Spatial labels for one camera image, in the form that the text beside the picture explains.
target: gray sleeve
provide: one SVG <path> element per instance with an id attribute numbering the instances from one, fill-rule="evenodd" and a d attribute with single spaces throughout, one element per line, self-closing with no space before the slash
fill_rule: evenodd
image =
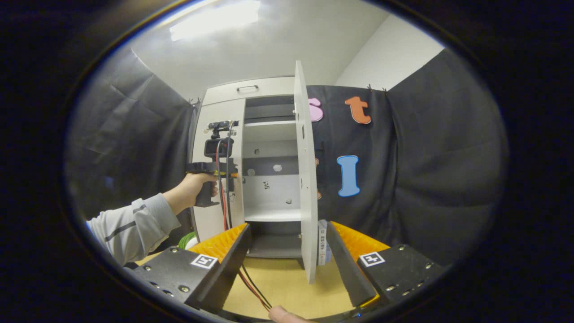
<path id="1" fill-rule="evenodd" d="M 100 212 L 98 217 L 87 221 L 87 225 L 102 247 L 123 266 L 143 259 L 181 224 L 159 193 L 117 210 Z"/>

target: cabinet handle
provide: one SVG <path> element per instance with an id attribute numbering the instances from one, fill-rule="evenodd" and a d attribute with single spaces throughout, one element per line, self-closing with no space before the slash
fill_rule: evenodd
<path id="1" fill-rule="evenodd" d="M 259 90 L 259 86 L 258 86 L 258 85 L 248 85 L 248 86 L 238 87 L 238 88 L 237 88 L 237 92 L 239 92 L 240 89 L 245 89 L 246 87 L 255 87 L 256 89 Z"/>

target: person's hand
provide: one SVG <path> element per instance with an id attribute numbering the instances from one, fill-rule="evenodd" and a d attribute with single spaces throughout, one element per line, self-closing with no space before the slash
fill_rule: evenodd
<path id="1" fill-rule="evenodd" d="M 178 215 L 181 211 L 195 205 L 195 199 L 201 191 L 205 182 L 216 182 L 217 176 L 208 174 L 186 174 L 184 179 L 176 187 L 163 193 L 166 201 L 173 210 L 173 214 Z M 217 195 L 217 186 L 214 185 L 211 196 Z"/>
<path id="2" fill-rule="evenodd" d="M 283 306 L 273 306 L 269 310 L 269 318 L 275 323 L 315 323 L 298 315 L 287 312 Z"/>

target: table surface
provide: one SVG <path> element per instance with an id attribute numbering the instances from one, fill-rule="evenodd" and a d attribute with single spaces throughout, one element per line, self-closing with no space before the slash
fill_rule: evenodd
<path id="1" fill-rule="evenodd" d="M 158 255 L 150 255 L 138 265 Z M 264 259 L 246 257 L 243 262 L 259 290 L 271 303 L 305 318 L 330 316 L 353 309 L 339 270 L 332 259 L 324 266 L 317 266 L 315 282 L 309 284 L 305 270 L 295 259 Z M 267 318 L 267 311 L 236 276 L 229 296 L 223 305 L 228 312 L 245 316 Z"/>

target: letter cutout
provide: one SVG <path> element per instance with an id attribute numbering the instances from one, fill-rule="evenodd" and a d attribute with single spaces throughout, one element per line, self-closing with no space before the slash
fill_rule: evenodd
<path id="1" fill-rule="evenodd" d="M 311 112 L 311 122 L 323 119 L 323 110 L 320 108 L 321 101 L 317 98 L 309 99 L 309 110 Z"/>
<path id="2" fill-rule="evenodd" d="M 364 114 L 363 108 L 369 107 L 367 102 L 363 102 L 359 97 L 352 97 L 345 101 L 345 104 L 351 106 L 351 116 L 357 123 L 366 125 L 371 122 L 371 117 Z"/>
<path id="3" fill-rule="evenodd" d="M 319 159 L 315 158 L 315 170 L 317 170 L 317 165 L 319 165 Z M 317 189 L 317 199 L 321 199 L 323 197 L 321 193 L 319 193 L 319 189 Z"/>
<path id="4" fill-rule="evenodd" d="M 337 158 L 337 164 L 341 165 L 341 177 L 343 180 L 339 196 L 349 197 L 357 195 L 360 188 L 357 186 L 356 164 L 359 158 L 355 155 L 341 156 Z"/>

